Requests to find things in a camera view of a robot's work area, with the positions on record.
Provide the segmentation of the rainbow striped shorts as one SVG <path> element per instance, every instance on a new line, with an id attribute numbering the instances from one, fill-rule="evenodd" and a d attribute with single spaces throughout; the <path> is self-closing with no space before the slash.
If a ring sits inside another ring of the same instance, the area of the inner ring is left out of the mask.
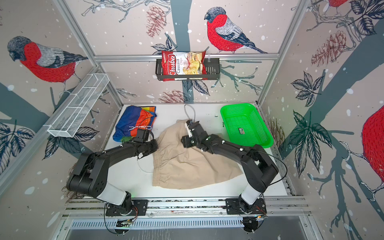
<path id="1" fill-rule="evenodd" d="M 156 117 L 155 106 L 128 106 L 117 122 L 113 140 L 127 142 L 137 136 L 139 129 L 151 130 Z"/>

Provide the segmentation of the beige shorts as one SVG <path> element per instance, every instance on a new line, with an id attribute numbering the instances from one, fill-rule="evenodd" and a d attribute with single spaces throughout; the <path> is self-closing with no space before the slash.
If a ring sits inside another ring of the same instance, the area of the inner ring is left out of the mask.
<path id="1" fill-rule="evenodd" d="M 153 153 L 154 187 L 189 190 L 229 181 L 243 174 L 239 165 L 221 155 L 203 152 L 196 147 L 184 148 L 186 120 L 178 120 L 157 138 Z"/>

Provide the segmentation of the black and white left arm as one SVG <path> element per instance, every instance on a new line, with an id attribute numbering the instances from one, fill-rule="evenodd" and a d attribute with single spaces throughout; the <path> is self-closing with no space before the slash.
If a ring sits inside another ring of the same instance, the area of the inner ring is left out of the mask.
<path id="1" fill-rule="evenodd" d="M 147 200 L 133 200 L 131 193 L 108 182 L 110 167 L 128 159 L 143 158 L 158 149 L 150 130 L 139 129 L 131 140 L 109 150 L 82 154 L 67 180 L 67 190 L 105 203 L 105 216 L 144 216 Z"/>

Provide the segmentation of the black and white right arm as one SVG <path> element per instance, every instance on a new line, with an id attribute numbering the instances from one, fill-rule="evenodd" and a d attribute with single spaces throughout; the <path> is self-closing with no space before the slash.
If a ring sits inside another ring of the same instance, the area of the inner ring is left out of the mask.
<path id="1" fill-rule="evenodd" d="M 238 211 L 250 214 L 257 199 L 279 173 L 270 155 L 260 145 L 245 147 L 225 141 L 218 135 L 208 135 L 199 122 L 187 120 L 185 127 L 188 134 L 181 138 L 184 148 L 196 147 L 202 152 L 224 156 L 242 166 L 248 185 L 239 196 Z"/>

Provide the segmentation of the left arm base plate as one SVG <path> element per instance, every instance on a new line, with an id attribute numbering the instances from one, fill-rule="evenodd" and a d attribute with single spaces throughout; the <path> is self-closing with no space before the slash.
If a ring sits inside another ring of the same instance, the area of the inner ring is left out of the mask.
<path id="1" fill-rule="evenodd" d="M 148 207 L 148 200 L 124 201 L 122 205 L 107 204 L 107 217 L 135 217 L 145 216 Z"/>

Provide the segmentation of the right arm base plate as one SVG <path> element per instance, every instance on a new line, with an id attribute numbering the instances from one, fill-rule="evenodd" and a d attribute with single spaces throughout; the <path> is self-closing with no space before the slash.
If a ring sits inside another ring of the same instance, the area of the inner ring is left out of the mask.
<path id="1" fill-rule="evenodd" d="M 258 198 L 256 201 L 249 205 L 241 197 L 237 199 L 226 199 L 226 205 L 223 207 L 228 215 L 266 215 L 266 204 L 263 198 Z"/>

